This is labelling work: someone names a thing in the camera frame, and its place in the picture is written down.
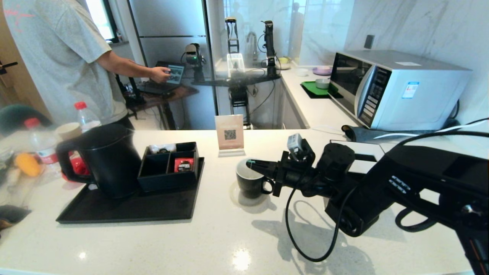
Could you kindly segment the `person's right hand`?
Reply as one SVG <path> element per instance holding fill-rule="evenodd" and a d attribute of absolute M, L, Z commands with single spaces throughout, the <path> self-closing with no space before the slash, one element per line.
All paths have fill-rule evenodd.
<path fill-rule="evenodd" d="M 156 83 L 166 83 L 171 76 L 171 70 L 166 67 L 153 67 L 149 78 Z"/>

